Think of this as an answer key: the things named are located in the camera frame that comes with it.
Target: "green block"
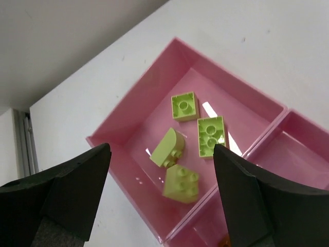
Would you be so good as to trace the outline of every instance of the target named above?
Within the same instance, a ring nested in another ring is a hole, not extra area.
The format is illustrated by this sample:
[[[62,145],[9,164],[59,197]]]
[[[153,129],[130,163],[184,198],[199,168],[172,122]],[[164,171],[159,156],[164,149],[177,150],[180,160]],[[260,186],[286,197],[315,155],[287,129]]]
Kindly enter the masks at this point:
[[[212,158],[216,144],[226,146],[223,117],[200,118],[197,120],[197,130],[201,158]]]
[[[176,164],[167,169],[162,195],[178,202],[191,203],[198,200],[199,174]]]
[[[171,97],[173,119],[176,121],[190,121],[200,117],[198,99],[194,92]]]
[[[185,140],[182,134],[170,128],[154,149],[150,159],[159,167],[171,167],[182,156]]]

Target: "pink box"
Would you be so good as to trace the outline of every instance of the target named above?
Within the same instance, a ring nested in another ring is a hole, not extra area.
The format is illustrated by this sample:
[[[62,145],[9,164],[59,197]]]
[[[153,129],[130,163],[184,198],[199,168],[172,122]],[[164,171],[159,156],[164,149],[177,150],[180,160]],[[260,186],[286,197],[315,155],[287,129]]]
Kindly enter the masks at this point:
[[[286,179],[328,190],[327,143],[328,132],[290,110],[244,154],[244,158]],[[167,246],[203,247],[220,242],[227,227],[218,188],[176,232]]]
[[[174,39],[92,136],[109,143],[110,174],[160,242],[165,242],[216,189],[213,160],[198,156],[195,121],[172,119],[171,96],[194,91],[201,117],[224,116],[230,149],[242,155],[260,140],[286,108]],[[173,127],[185,136],[179,164],[200,174],[199,200],[182,204],[162,196],[166,170],[149,158]]]

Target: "white surface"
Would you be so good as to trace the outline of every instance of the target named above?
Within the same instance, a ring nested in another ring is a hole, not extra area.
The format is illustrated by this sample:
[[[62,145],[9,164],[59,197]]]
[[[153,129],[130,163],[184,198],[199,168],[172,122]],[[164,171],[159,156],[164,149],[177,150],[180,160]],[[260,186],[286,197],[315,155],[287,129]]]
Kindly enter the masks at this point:
[[[0,186],[19,178],[13,110],[0,116]]]
[[[31,108],[39,165],[86,151],[85,137],[174,36],[329,128],[328,12],[328,1],[168,2]],[[86,246],[157,245],[110,176],[95,226]]]
[[[28,109],[166,1],[0,0],[0,105]]]

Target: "lego brick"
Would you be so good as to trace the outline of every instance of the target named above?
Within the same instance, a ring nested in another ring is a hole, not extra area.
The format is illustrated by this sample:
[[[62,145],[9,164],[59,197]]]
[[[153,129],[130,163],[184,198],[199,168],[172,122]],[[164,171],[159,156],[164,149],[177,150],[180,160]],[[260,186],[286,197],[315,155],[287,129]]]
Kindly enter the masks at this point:
[[[222,116],[198,119],[197,130],[199,156],[201,158],[212,158],[216,144],[226,146],[224,119]]]
[[[153,151],[150,159],[159,167],[172,167],[182,156],[185,140],[182,134],[170,128]]]
[[[172,96],[171,107],[176,121],[191,121],[200,117],[198,99],[194,92]]]
[[[167,169],[162,195],[173,200],[191,203],[198,200],[199,174],[179,164]]]

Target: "pink bin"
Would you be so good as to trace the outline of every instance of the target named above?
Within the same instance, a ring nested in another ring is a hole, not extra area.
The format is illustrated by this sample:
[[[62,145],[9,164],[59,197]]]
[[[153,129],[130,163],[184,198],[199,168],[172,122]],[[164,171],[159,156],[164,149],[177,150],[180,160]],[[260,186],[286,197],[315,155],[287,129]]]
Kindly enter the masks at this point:
[[[174,39],[87,140],[109,143],[110,173],[159,242],[175,235],[216,189],[213,160],[198,156],[196,121],[172,119],[171,96],[194,91],[201,117],[223,115],[230,149],[242,155],[264,136],[285,108]],[[179,164],[200,174],[199,201],[182,204],[162,196],[166,170],[150,153],[170,127],[186,147]]]
[[[297,183],[329,190],[329,134],[288,111],[244,154],[256,165]],[[227,233],[218,188],[167,241],[170,247],[216,246]]]

